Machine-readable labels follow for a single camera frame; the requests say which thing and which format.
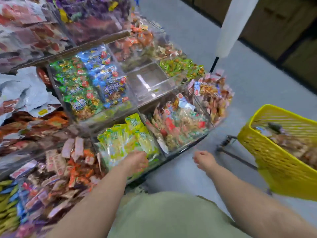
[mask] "yellow shopping basket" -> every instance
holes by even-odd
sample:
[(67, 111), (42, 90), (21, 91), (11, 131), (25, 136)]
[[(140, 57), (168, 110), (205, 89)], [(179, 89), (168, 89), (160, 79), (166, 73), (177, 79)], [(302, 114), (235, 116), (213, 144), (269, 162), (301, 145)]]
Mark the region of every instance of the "yellow shopping basket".
[(266, 126), (268, 122), (280, 124), (287, 133), (308, 138), (316, 145), (317, 122), (267, 104), (254, 114), (237, 136), (255, 157), (258, 171), (272, 192), (317, 201), (317, 171), (252, 128)]

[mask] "gray floor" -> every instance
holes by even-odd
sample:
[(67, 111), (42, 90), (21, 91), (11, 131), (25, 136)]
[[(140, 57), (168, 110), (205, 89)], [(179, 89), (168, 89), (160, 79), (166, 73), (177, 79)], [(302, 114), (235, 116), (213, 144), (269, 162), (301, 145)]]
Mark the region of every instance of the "gray floor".
[[(206, 69), (211, 67), (219, 27), (180, 0), (141, 0), (141, 11), (148, 19), (164, 27), (171, 40), (196, 63), (205, 65)], [(213, 153), (217, 161), (235, 175), (265, 190), (267, 186), (257, 172), (227, 155), (216, 154), (216, 145), (228, 134), (237, 135), (249, 117), (264, 104), (274, 104), (317, 120), (317, 96), (240, 42), (235, 43), (229, 56), (221, 59), (217, 67), (225, 69), (227, 83), (236, 93), (229, 116), (196, 147), (150, 174), (147, 184), (152, 191), (169, 190), (204, 196), (228, 213), (212, 181), (193, 163), (193, 152), (198, 149)], [(255, 164), (254, 158), (238, 142), (230, 149)], [(317, 227), (316, 202), (274, 197)]]

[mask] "hand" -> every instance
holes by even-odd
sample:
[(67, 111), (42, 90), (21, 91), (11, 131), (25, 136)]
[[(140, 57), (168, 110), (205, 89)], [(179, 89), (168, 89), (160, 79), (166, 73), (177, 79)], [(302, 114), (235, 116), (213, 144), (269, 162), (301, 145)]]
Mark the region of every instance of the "hand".
[(196, 151), (193, 160), (195, 164), (197, 164), (197, 167), (206, 173), (218, 166), (214, 156), (207, 151)]
[(130, 177), (135, 173), (143, 172), (148, 165), (149, 160), (146, 158), (146, 152), (135, 150), (129, 153), (118, 166), (124, 170), (127, 177)]

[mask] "forearm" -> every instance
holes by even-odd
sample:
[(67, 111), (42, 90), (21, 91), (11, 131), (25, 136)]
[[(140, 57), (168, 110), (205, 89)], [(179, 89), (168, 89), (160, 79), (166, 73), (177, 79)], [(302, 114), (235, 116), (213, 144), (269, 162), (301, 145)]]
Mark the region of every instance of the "forearm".
[(315, 237), (316, 229), (272, 197), (216, 165), (207, 172), (236, 224), (254, 238)]
[(48, 237), (106, 237), (124, 195), (126, 178), (120, 167), (114, 167), (88, 196), (58, 222)]

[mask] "black pole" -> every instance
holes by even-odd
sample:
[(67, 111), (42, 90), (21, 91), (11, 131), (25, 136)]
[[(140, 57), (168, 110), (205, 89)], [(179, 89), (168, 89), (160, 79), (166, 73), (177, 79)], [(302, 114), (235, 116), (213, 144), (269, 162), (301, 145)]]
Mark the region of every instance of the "black pole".
[(212, 73), (212, 72), (214, 71), (214, 69), (215, 69), (215, 67), (216, 67), (216, 64), (217, 64), (217, 62), (218, 62), (218, 59), (219, 59), (219, 57), (216, 56), (216, 59), (215, 59), (214, 63), (212, 64), (212, 67), (211, 67), (211, 69), (210, 69), (210, 73)]

